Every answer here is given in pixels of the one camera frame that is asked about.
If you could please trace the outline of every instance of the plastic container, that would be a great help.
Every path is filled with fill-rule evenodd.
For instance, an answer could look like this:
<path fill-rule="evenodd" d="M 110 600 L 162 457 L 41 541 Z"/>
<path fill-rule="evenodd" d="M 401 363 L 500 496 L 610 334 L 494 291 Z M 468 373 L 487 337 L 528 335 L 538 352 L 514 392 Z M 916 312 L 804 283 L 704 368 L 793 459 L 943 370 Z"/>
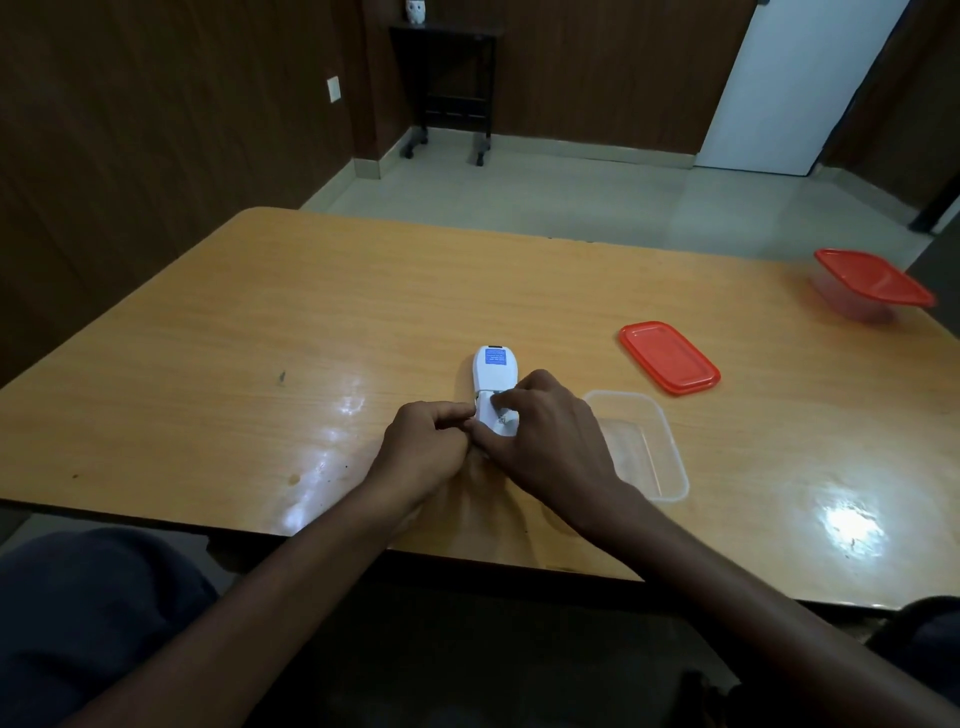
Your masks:
<path fill-rule="evenodd" d="M 647 498 L 682 500 L 690 492 L 684 461 L 660 406 L 634 392 L 595 390 L 584 397 L 600 423 L 616 474 Z"/>
<path fill-rule="evenodd" d="M 627 353 L 671 395 L 703 392 L 720 381 L 720 370 L 663 321 L 630 324 L 620 330 L 619 338 Z"/>
<path fill-rule="evenodd" d="M 897 306 L 929 308 L 937 303 L 926 288 L 879 255 L 823 248 L 810 282 L 830 308 L 864 324 L 892 321 Z"/>

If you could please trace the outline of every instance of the black side table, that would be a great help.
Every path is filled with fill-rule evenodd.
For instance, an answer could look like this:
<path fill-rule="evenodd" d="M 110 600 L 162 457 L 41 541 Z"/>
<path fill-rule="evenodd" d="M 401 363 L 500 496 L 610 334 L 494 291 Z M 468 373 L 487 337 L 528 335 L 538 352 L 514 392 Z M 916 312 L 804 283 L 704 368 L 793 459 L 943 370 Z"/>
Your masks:
<path fill-rule="evenodd" d="M 496 74 L 496 42 L 503 37 L 501 28 L 474 28 L 449 23 L 394 23 L 390 26 L 401 63 L 410 63 L 409 78 L 413 83 L 419 131 L 403 148 L 403 155 L 413 158 L 414 149 L 426 144 L 427 125 L 435 123 L 454 129 L 486 134 L 477 152 L 477 166 L 484 165 L 484 155 L 491 148 L 493 127 L 493 80 Z M 434 38 L 468 44 L 477 58 L 475 96 L 444 96 L 430 91 L 430 44 Z M 480 95 L 487 75 L 487 93 Z"/>

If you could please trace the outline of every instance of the wooden wall panel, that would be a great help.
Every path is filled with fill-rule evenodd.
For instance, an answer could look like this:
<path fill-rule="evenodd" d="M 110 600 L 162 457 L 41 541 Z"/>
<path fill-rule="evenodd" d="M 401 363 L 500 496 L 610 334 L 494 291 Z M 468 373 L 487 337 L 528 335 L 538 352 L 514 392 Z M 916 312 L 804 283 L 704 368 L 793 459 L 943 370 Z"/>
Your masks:
<path fill-rule="evenodd" d="M 413 124 L 413 112 L 404 89 L 390 24 L 403 18 L 399 0 L 362 0 L 367 23 L 367 58 L 376 126 L 377 156 L 385 155 Z"/>
<path fill-rule="evenodd" d="M 696 154 L 755 8 L 756 0 L 430 0 L 427 11 L 505 27 L 496 132 Z"/>
<path fill-rule="evenodd" d="M 0 383 L 352 156 L 329 0 L 7 2 L 0 41 Z"/>
<path fill-rule="evenodd" d="M 821 156 L 917 208 L 960 172 L 960 5 L 912 0 Z"/>
<path fill-rule="evenodd" d="M 353 155 L 361 159 L 378 159 L 363 0 L 330 0 L 330 5 L 344 61 L 340 88 L 350 112 Z"/>

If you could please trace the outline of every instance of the food container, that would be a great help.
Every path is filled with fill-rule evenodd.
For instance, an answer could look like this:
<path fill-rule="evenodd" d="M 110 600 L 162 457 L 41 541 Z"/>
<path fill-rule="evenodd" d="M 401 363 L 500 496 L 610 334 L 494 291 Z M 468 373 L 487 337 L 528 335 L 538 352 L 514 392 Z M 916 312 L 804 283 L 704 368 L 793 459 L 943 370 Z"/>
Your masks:
<path fill-rule="evenodd" d="M 929 308 L 937 303 L 926 288 L 879 255 L 822 248 L 810 282 L 830 308 L 864 324 L 892 321 L 897 306 Z"/>
<path fill-rule="evenodd" d="M 647 498 L 670 502 L 690 492 L 684 461 L 663 410 L 646 395 L 595 390 L 584 397 L 600 423 L 616 474 Z"/>

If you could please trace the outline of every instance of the red container lid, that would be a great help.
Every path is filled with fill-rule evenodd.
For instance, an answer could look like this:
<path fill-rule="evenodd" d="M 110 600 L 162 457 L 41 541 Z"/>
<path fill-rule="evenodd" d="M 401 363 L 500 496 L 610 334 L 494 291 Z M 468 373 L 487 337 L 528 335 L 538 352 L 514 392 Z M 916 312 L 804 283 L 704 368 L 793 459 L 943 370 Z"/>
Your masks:
<path fill-rule="evenodd" d="M 932 293 L 879 255 L 821 248 L 814 256 L 837 280 L 865 298 L 924 308 L 937 303 Z"/>
<path fill-rule="evenodd" d="M 622 328 L 620 343 L 672 395 L 701 392 L 720 381 L 720 370 L 679 331 L 661 321 Z"/>

